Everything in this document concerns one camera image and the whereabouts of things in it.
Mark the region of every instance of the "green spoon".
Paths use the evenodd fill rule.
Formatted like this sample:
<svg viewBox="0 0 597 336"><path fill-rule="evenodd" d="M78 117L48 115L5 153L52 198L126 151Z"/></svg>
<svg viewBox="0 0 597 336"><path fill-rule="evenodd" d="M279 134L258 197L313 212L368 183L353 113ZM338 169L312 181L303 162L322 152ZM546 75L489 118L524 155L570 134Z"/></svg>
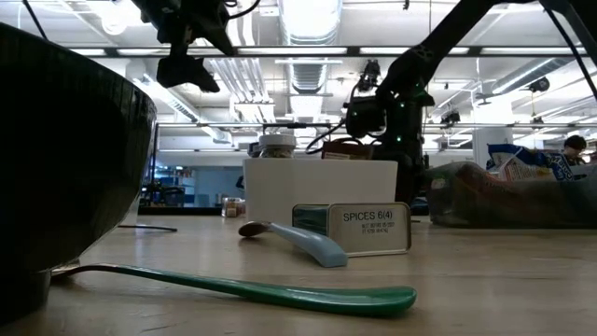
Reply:
<svg viewBox="0 0 597 336"><path fill-rule="evenodd" d="M417 291L412 287L363 289L287 287L105 263L75 267L52 275L52 280L59 280L86 271L140 276L182 286L238 295L252 301L345 315L397 315L409 309L417 299Z"/></svg>

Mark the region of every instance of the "jar lid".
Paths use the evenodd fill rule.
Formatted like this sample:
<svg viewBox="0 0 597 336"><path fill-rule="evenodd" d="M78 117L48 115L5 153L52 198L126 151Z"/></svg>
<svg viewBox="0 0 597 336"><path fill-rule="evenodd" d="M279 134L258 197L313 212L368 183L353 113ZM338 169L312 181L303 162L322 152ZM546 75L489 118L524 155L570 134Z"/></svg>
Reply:
<svg viewBox="0 0 597 336"><path fill-rule="evenodd" d="M297 146L297 138L289 134L265 134L259 137L259 146Z"/></svg>

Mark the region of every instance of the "wooden table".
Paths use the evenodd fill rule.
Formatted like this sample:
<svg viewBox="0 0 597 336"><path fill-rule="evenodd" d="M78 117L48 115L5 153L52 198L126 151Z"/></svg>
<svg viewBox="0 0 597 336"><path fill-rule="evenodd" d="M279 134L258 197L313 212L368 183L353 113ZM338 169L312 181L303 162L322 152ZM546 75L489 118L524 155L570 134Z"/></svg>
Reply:
<svg viewBox="0 0 597 336"><path fill-rule="evenodd" d="M53 287L47 307L0 335L594 335L597 231L467 231L413 224L408 255L319 267L241 220L140 217L179 232L116 229L83 256L183 273L305 287L410 285L419 299L395 319L331 315L112 273Z"/></svg>

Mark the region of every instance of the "dark bowl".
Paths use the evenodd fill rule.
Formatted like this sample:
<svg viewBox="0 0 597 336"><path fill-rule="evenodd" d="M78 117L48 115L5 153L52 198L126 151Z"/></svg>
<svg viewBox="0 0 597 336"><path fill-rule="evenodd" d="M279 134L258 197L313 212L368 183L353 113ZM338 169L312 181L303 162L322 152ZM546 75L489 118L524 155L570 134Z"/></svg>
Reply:
<svg viewBox="0 0 597 336"><path fill-rule="evenodd" d="M98 63L0 23L0 324L42 304L49 271L125 217L156 107Z"/></svg>

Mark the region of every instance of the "white box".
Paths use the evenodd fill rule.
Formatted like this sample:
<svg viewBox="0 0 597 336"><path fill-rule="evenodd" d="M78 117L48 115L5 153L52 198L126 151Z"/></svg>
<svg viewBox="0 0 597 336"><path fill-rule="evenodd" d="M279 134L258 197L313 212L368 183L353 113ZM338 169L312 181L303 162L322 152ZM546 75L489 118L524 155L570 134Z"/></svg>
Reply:
<svg viewBox="0 0 597 336"><path fill-rule="evenodd" d="M246 159L247 220L292 225L297 204L391 203L395 161Z"/></svg>

